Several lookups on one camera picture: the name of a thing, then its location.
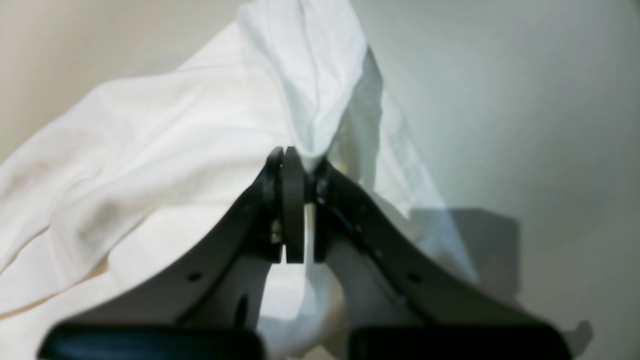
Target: white fabric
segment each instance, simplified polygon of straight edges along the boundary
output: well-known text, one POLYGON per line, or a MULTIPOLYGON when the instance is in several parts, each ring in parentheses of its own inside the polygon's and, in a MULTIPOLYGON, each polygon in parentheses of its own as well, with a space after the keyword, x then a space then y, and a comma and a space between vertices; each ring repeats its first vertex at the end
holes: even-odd
MULTIPOLYGON (((57 321, 179 258, 274 147, 297 146, 312 170, 336 133, 337 166, 369 167, 356 180, 390 204, 390 218, 401 214, 396 224, 444 206, 347 0, 254 1, 176 71, 96 88, 0 167, 0 359, 34 358, 57 321), (345 124, 355 137, 339 131, 345 124)), ((434 224, 429 236, 406 234, 474 281, 451 220, 434 224)), ((273 267, 259 324, 271 357, 342 326, 340 288, 324 266, 273 267)))

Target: black plastic bracket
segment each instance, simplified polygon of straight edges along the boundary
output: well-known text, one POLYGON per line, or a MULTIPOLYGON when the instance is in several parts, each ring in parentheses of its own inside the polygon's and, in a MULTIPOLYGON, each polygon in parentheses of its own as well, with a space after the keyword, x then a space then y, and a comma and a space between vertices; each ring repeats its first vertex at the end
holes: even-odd
POLYGON ((326 263, 344 290, 353 328, 350 359, 570 358, 551 326, 483 295, 423 256, 328 161, 309 180, 293 148, 286 154, 275 149, 255 182, 187 254, 137 288, 59 325, 40 356, 260 359, 264 353, 251 331, 266 276, 280 261, 282 245, 288 262, 304 261, 306 202, 316 206, 314 261, 326 263), (227 341, 206 341, 220 331, 227 341), (137 342, 122 341, 123 333, 137 342), (193 336, 187 336, 191 352, 185 357, 179 349, 187 346, 187 333, 193 336), (154 341, 172 344, 174 351, 150 345, 154 341), (118 357, 137 344, 146 344, 150 357, 118 357), (253 355, 234 352, 239 347, 253 355), (159 348, 163 357, 153 357, 159 348), (441 357, 447 354, 453 357, 441 357))

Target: mounting hole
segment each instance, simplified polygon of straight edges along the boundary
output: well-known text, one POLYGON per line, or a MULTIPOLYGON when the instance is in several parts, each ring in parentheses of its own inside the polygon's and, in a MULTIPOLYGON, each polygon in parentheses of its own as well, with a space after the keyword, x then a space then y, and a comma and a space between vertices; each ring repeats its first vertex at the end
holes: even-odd
POLYGON ((246 322, 246 312, 249 309, 249 298, 243 295, 236 306, 236 314, 234 315, 234 325, 236 327, 244 327, 246 322))
POLYGON ((420 284, 422 282, 422 277, 418 274, 416 274, 415 272, 410 272, 409 274, 406 274, 407 279, 415 282, 416 284, 420 284))
POLYGON ((196 282, 202 278, 202 272, 192 272, 187 276, 189 282, 196 282))

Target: white wall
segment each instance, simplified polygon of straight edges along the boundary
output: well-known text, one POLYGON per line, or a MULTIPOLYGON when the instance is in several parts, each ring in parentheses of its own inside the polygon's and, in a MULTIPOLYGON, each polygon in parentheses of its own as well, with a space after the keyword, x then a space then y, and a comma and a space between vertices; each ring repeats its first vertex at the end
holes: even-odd
POLYGON ((449 205, 519 222, 524 308, 640 358, 640 6, 354 4, 449 205))

